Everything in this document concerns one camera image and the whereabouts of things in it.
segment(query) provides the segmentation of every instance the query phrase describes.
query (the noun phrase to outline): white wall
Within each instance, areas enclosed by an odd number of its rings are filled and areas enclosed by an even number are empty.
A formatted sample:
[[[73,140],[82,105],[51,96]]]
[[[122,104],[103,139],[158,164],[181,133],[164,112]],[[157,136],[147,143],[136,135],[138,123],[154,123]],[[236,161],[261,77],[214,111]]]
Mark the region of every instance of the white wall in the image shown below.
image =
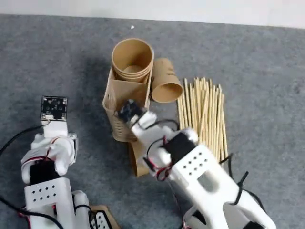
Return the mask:
[[[305,0],[0,0],[0,13],[305,28]]]

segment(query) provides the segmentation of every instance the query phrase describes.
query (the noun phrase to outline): hole in bracket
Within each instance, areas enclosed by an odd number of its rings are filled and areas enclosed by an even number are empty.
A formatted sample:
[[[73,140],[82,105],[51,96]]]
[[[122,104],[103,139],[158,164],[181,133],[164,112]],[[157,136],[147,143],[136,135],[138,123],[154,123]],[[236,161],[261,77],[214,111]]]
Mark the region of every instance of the hole in bracket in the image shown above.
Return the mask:
[[[210,171],[206,171],[199,178],[198,182],[207,192],[216,192],[219,188],[219,184],[216,178]]]

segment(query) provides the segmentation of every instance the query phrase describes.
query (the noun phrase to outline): cardboard piece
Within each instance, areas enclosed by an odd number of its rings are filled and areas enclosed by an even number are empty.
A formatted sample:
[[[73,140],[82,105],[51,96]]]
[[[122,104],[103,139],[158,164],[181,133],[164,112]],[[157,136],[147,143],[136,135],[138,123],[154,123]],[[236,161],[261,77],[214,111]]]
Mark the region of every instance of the cardboard piece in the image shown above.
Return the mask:
[[[112,214],[110,213],[110,211],[108,210],[107,206],[105,205],[97,205],[97,206],[90,206],[91,210],[96,213],[96,211],[105,211],[109,222],[112,226],[112,229],[121,229],[119,224],[117,223],[117,221],[115,220],[115,218],[112,216]]]
[[[165,58],[154,62],[152,69],[152,98],[159,103],[170,103],[177,100],[183,88],[177,78],[172,63]]]
[[[141,106],[148,108],[150,105],[151,77],[152,72],[150,71],[150,74],[145,79],[145,83],[121,81],[117,80],[114,70],[110,69],[102,105],[108,116],[112,127],[112,136],[115,140],[120,142],[136,141],[137,138],[127,125],[116,117],[115,112],[121,109],[128,99],[134,99]]]
[[[154,52],[149,44],[131,38],[118,43],[112,51],[112,64],[120,79],[142,82],[153,66]]]
[[[138,162],[139,158],[143,155],[143,151],[144,146],[141,142],[136,141],[128,143],[129,159],[136,177],[148,174],[148,168]]]

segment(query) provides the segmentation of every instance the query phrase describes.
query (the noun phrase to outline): bundle of wooden sticks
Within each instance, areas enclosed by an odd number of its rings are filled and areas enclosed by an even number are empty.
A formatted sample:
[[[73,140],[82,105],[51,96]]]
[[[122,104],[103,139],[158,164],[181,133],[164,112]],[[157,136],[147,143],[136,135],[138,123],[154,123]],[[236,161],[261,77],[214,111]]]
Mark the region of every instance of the bundle of wooden sticks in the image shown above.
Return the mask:
[[[184,79],[184,92],[177,101],[180,128],[192,127],[199,143],[206,145],[218,161],[228,157],[224,123],[224,94],[220,85],[205,78]]]

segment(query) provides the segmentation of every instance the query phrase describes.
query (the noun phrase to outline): kraft paper cup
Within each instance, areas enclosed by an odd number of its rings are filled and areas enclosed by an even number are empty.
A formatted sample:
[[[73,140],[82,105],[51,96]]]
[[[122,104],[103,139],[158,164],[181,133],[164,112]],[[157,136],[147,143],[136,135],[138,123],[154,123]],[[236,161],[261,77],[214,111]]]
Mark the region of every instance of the kraft paper cup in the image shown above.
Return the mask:
[[[152,69],[153,49],[140,39],[123,40],[112,51],[112,65],[121,79],[139,82]]]
[[[152,98],[159,103],[177,100],[183,92],[172,63],[165,58],[154,62],[152,69]]]

